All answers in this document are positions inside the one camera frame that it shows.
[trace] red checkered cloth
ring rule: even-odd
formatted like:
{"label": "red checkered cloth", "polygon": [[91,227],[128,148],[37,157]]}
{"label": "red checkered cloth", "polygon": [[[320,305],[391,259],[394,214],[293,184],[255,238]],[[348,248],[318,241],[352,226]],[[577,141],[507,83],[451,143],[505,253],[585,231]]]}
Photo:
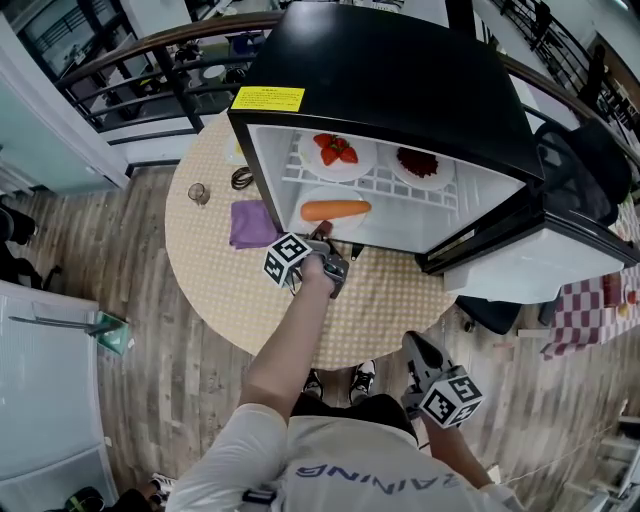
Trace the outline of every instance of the red checkered cloth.
{"label": "red checkered cloth", "polygon": [[[624,227],[619,234],[638,243],[640,224],[633,205],[620,206],[619,222]],[[626,314],[618,307],[627,301],[630,291],[637,291],[640,299],[640,265],[563,286],[551,324],[551,341],[541,350],[544,359],[606,343],[640,324],[640,305],[628,304]]]}

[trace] wooden floor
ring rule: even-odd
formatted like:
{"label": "wooden floor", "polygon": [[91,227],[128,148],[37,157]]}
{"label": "wooden floor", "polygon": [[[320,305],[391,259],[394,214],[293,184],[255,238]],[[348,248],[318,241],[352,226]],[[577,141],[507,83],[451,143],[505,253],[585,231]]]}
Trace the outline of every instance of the wooden floor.
{"label": "wooden floor", "polygon": [[[131,325],[132,349],[122,358],[99,349],[98,364],[102,421],[121,491],[153,471],[177,477],[197,460],[233,411],[251,362],[198,317],[176,283],[164,240],[171,177],[170,168],[145,169],[126,192],[6,201],[41,228],[14,253],[43,275],[60,265],[56,291],[95,299]],[[524,311],[517,325],[531,326],[535,314]],[[431,334],[444,338],[487,395],[462,428],[473,451],[487,467],[499,464],[503,481],[530,510],[554,509],[559,500],[577,510],[581,499],[561,498],[562,483],[596,470],[598,436],[612,432],[625,397],[630,413],[640,412],[639,333],[543,362],[542,341],[482,328],[466,334],[463,320],[454,307]],[[407,379],[402,355],[383,358],[379,369],[376,390],[398,397]],[[348,370],[323,378],[331,400],[345,404]]]}

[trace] orange carrot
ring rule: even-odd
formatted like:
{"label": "orange carrot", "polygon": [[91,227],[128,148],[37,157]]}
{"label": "orange carrot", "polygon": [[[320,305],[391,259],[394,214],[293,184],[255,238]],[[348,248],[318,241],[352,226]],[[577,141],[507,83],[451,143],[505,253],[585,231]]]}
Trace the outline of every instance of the orange carrot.
{"label": "orange carrot", "polygon": [[309,201],[300,207],[300,216],[307,221],[331,220],[371,211],[367,201]]}

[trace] round table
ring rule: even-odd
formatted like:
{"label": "round table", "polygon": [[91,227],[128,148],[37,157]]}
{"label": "round table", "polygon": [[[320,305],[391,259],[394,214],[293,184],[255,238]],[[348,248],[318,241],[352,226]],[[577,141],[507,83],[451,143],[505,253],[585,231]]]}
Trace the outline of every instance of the round table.
{"label": "round table", "polygon": [[[225,161],[233,130],[225,113],[205,127],[178,165],[167,196],[165,231],[180,288],[209,326],[234,345],[257,354],[292,300],[264,275],[266,249],[229,245],[231,203],[260,199],[255,185],[231,188],[237,168]],[[205,206],[187,196],[194,183],[211,193]],[[351,244],[336,243],[345,257]],[[455,301],[441,277],[420,272],[411,254],[365,247],[329,306],[313,366],[355,366],[401,348],[407,330],[424,331]]]}

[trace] glass cup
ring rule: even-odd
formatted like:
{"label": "glass cup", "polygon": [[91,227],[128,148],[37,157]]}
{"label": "glass cup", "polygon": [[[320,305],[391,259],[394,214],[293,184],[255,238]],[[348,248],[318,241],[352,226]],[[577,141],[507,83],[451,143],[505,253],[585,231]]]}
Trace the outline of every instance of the glass cup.
{"label": "glass cup", "polygon": [[189,199],[198,206],[204,206],[209,201],[209,191],[202,183],[194,183],[189,187]]}

